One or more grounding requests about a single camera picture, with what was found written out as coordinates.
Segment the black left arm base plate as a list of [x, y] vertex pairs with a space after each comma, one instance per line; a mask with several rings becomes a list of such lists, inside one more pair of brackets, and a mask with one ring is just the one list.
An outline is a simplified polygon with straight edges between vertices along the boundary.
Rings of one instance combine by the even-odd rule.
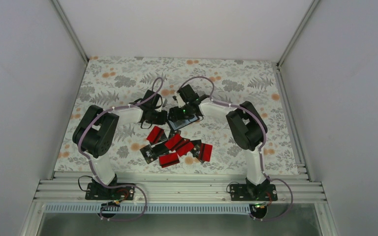
[[123, 186], [120, 188], [105, 188], [99, 183], [89, 183], [87, 186], [85, 199], [86, 200], [107, 200], [107, 201], [116, 201], [116, 200], [133, 200], [135, 193], [135, 186]]

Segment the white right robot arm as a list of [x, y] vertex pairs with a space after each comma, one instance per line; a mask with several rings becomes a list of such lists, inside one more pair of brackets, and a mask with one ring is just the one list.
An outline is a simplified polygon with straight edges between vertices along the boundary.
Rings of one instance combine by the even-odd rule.
[[247, 164], [247, 194], [252, 200], [259, 200], [270, 184], [264, 171], [262, 148], [267, 140], [267, 127], [248, 101], [237, 105], [214, 99], [211, 95], [198, 95], [190, 85], [174, 93], [177, 106], [169, 110], [170, 120], [182, 120], [211, 116], [225, 118], [235, 143], [245, 151]]

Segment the black card holder wallet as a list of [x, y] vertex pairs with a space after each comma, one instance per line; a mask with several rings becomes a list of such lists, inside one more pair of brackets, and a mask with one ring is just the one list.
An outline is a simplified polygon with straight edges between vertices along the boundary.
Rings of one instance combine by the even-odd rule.
[[196, 121], [199, 121], [200, 117], [199, 116], [194, 116], [193, 118], [189, 119], [182, 119], [182, 120], [177, 120], [177, 121], [172, 121], [172, 120], [167, 120], [167, 123], [172, 131], [180, 130]]

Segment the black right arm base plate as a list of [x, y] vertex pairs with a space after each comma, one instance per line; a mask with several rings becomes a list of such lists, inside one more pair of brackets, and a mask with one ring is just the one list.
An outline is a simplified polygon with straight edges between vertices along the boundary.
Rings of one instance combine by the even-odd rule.
[[278, 195], [274, 184], [252, 186], [231, 183], [227, 187], [232, 201], [277, 201]]

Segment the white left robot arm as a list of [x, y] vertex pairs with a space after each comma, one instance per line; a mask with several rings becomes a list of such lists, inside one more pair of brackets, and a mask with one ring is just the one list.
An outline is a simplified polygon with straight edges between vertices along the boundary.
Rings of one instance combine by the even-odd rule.
[[80, 154], [88, 160], [92, 179], [98, 184], [98, 193], [105, 199], [117, 194], [117, 176], [106, 156], [111, 147], [118, 125], [144, 122], [163, 125], [167, 111], [163, 109], [167, 100], [148, 90], [143, 98], [127, 105], [107, 110], [91, 105], [76, 127], [72, 141]]

